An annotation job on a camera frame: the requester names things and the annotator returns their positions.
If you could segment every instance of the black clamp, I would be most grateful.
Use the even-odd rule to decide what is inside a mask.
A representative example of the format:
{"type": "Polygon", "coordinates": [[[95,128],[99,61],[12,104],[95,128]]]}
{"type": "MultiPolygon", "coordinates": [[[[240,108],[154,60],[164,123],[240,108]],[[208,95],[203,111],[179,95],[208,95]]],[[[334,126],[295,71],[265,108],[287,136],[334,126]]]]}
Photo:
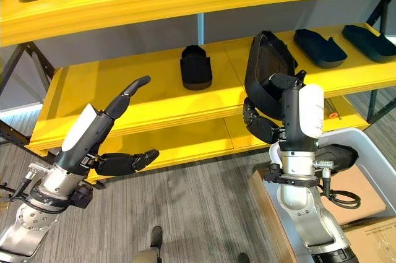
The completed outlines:
{"type": "Polygon", "coordinates": [[[42,204],[50,205],[60,209],[66,209],[69,206],[75,206],[81,209],[85,209],[87,208],[93,197],[93,189],[86,184],[77,186],[71,197],[68,199],[58,199],[42,193],[39,190],[40,184],[41,180],[38,181],[34,185],[34,187],[32,187],[32,190],[30,190],[29,196],[27,198],[28,200],[34,199],[42,204]]]}
{"type": "Polygon", "coordinates": [[[314,187],[319,184],[319,178],[313,177],[311,179],[296,179],[288,178],[284,176],[283,170],[280,168],[279,164],[271,163],[268,168],[264,170],[264,180],[270,183],[276,184],[287,184],[290,186],[297,187],[314,187]]]}

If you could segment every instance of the person's foot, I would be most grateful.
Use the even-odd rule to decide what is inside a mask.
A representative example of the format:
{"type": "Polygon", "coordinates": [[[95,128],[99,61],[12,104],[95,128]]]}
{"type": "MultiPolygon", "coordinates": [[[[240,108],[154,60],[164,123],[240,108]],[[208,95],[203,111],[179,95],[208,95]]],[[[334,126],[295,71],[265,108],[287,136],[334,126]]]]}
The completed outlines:
{"type": "Polygon", "coordinates": [[[238,263],[250,263],[248,255],[241,252],[238,256],[238,263]]]}
{"type": "Polygon", "coordinates": [[[161,249],[162,245],[162,227],[161,226],[155,226],[151,230],[151,244],[150,247],[156,247],[158,249],[161,249]]]}

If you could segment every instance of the metal shelf frame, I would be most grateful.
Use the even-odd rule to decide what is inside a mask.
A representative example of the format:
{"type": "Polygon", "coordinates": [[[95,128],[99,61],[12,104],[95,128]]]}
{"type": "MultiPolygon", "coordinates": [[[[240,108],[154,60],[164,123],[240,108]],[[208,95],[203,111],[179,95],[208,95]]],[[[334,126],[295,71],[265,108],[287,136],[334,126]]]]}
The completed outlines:
{"type": "MultiPolygon", "coordinates": [[[[381,34],[385,34],[386,32],[388,6],[391,1],[392,0],[379,1],[378,5],[373,10],[373,12],[371,13],[371,15],[369,16],[366,22],[368,25],[373,26],[378,19],[381,19],[379,24],[379,32],[381,34]]],[[[392,101],[390,101],[388,104],[382,107],[379,111],[374,113],[377,102],[377,94],[378,94],[378,90],[372,90],[370,94],[369,111],[367,114],[367,122],[369,124],[374,124],[376,121],[381,119],[383,116],[385,116],[387,113],[389,113],[391,110],[393,110],[396,107],[396,97],[395,97],[392,101]]]]}

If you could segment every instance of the cardboard box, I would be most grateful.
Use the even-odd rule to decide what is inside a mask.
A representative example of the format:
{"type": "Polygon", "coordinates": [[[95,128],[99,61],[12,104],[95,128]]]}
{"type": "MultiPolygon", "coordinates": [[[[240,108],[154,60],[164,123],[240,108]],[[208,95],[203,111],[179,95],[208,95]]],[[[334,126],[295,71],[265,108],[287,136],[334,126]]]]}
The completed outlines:
{"type": "MultiPolygon", "coordinates": [[[[330,187],[333,190],[355,193],[361,198],[361,205],[358,209],[343,209],[329,201],[328,198],[321,198],[324,207],[332,213],[340,225],[369,217],[386,210],[384,201],[382,201],[376,190],[356,165],[332,176],[330,187]]],[[[344,196],[340,196],[340,198],[348,200],[348,198],[344,196]]]]}
{"type": "Polygon", "coordinates": [[[345,230],[359,263],[396,262],[396,217],[345,230]]]}

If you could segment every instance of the white plastic bin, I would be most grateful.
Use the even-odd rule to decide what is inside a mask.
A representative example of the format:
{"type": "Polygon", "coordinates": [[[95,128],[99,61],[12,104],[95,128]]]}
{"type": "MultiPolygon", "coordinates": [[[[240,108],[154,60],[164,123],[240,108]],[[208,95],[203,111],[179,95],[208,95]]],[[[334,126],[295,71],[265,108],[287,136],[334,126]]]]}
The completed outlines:
{"type": "MultiPolygon", "coordinates": [[[[396,215],[396,171],[385,159],[370,138],[355,128],[346,128],[325,133],[319,139],[319,146],[342,144],[353,147],[359,154],[356,165],[367,177],[387,206],[387,210],[373,215],[373,217],[390,217],[396,215]]],[[[270,148],[271,161],[282,164],[279,145],[270,148]]],[[[264,186],[272,199],[273,206],[278,212],[286,235],[290,240],[297,261],[299,263],[313,263],[311,255],[303,246],[289,215],[280,207],[277,200],[279,184],[264,181],[264,186]]]]}

